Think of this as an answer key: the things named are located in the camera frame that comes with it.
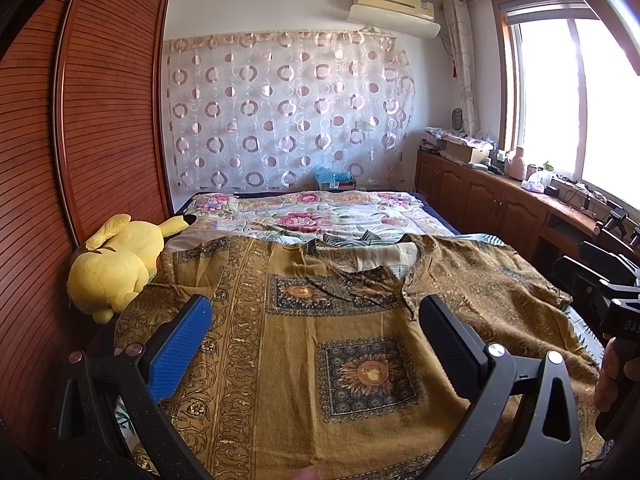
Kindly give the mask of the person right hand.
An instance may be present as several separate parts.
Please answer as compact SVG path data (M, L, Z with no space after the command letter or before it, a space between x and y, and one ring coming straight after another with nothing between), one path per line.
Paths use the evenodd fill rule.
M598 383L594 389L594 405L601 413L606 413L617 399L620 373L633 382L640 382L639 359L623 362L615 345L616 338L611 338L604 350Z

